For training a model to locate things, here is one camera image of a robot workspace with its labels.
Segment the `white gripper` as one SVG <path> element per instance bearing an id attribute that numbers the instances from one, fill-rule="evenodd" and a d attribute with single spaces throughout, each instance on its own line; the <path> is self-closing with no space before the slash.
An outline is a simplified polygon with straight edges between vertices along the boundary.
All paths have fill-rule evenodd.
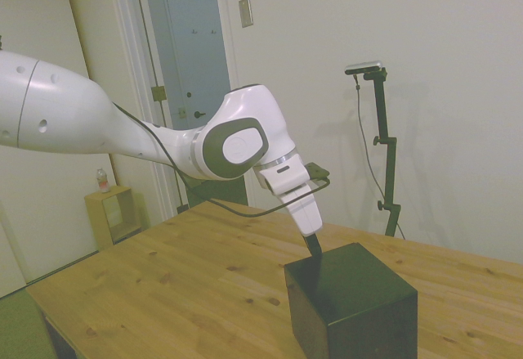
<path id="1" fill-rule="evenodd" d="M 267 186 L 293 217 L 302 233 L 312 257 L 323 254 L 316 232 L 322 228 L 322 219 L 315 197 L 307 181 L 310 176 L 302 162 L 283 162 L 260 171 L 261 182 Z"/>

